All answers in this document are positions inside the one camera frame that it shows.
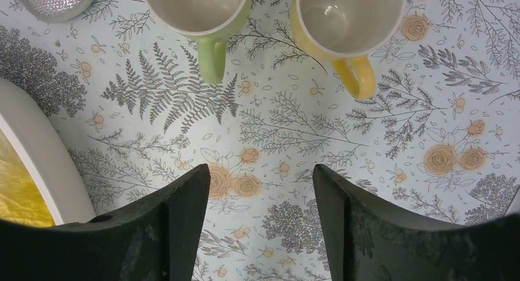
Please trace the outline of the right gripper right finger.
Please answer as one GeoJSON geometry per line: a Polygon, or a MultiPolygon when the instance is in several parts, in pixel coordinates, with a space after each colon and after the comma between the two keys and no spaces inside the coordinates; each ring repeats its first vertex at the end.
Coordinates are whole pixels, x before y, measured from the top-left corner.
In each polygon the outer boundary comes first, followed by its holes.
{"type": "Polygon", "coordinates": [[[462,226],[313,170],[332,280],[518,280],[519,215],[462,226]]]}

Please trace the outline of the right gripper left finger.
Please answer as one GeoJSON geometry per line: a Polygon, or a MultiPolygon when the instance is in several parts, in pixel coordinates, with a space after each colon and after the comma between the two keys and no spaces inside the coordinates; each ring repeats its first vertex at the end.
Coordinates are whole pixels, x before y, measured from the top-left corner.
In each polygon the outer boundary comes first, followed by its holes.
{"type": "Polygon", "coordinates": [[[210,191],[201,164],[86,223],[1,222],[2,280],[190,280],[210,191]]]}

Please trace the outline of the yellow mug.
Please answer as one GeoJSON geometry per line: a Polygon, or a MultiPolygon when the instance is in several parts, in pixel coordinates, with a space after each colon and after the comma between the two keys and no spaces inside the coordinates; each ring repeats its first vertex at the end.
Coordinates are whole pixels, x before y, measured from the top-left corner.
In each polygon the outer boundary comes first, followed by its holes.
{"type": "Polygon", "coordinates": [[[375,93],[368,59],[402,20],[406,0],[292,0],[291,32],[297,46],[316,60],[330,62],[356,100],[375,93]]]}

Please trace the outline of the light green mug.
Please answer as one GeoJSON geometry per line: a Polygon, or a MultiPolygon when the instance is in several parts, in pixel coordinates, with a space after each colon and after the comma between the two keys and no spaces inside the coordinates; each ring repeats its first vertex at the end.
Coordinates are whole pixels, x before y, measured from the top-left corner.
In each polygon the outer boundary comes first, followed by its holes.
{"type": "Polygon", "coordinates": [[[228,40],[248,19],[252,0],[146,0],[170,29],[197,42],[199,72],[208,84],[222,82],[228,40]]]}

